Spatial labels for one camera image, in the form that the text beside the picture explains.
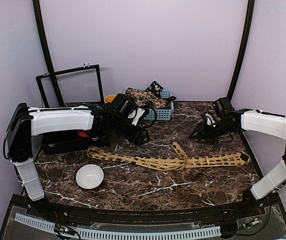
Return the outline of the yellow beetle-pattern tie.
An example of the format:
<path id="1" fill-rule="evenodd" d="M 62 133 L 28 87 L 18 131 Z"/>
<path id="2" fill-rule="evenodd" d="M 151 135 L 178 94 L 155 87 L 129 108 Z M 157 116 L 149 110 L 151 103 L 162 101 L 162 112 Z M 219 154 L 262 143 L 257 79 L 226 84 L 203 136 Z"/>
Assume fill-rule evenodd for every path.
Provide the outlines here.
<path id="1" fill-rule="evenodd" d="M 237 167 L 247 165 L 250 162 L 250 156 L 243 153 L 218 154 L 201 157 L 188 157 L 181 146 L 174 142 L 172 149 L 176 152 L 177 158 L 153 158 L 128 156 L 108 152 L 98 147 L 90 147 L 87 150 L 87 156 L 96 160 L 111 161 L 111 162 L 126 162 L 135 164 L 157 171 L 180 171 L 192 168 L 209 168 L 209 167 Z"/>

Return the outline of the white bowl orange outside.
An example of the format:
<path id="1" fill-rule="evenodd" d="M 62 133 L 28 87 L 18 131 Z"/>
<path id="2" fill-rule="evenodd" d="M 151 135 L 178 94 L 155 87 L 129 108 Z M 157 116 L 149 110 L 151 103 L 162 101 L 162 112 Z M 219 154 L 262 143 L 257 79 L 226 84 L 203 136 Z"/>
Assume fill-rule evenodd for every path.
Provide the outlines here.
<path id="1" fill-rule="evenodd" d="M 95 164 L 88 164 L 81 167 L 76 173 L 76 183 L 86 190 L 98 188 L 104 179 L 104 172 L 101 167 Z"/>

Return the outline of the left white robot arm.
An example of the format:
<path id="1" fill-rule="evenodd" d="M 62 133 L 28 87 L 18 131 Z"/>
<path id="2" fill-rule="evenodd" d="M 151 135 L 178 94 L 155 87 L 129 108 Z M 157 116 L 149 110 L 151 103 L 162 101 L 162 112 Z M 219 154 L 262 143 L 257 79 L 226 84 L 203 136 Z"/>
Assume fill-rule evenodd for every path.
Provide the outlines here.
<path id="1" fill-rule="evenodd" d="M 134 125 L 131 107 L 116 108 L 111 103 L 74 107 L 37 108 L 26 103 L 17 106 L 3 141 L 3 156 L 15 166 L 33 209 L 42 218 L 53 214 L 33 160 L 32 137 L 65 131 L 90 131 L 107 134 L 113 131 L 141 146 L 150 141 L 148 130 Z"/>

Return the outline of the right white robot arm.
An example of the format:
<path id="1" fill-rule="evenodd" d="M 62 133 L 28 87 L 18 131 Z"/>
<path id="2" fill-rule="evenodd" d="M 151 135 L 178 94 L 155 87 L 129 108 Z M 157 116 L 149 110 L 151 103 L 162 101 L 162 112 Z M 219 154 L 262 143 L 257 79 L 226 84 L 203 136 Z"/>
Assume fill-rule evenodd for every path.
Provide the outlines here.
<path id="1" fill-rule="evenodd" d="M 235 110 L 233 107 L 216 109 L 218 121 L 210 113 L 204 113 L 189 135 L 189 138 L 206 143 L 217 143 L 220 136 L 228 132 L 254 131 L 285 141 L 285 151 L 278 163 L 262 179 L 248 188 L 238 205 L 238 213 L 250 216 L 257 209 L 259 200 L 270 196 L 286 184 L 286 115 L 276 115 L 251 109 Z"/>

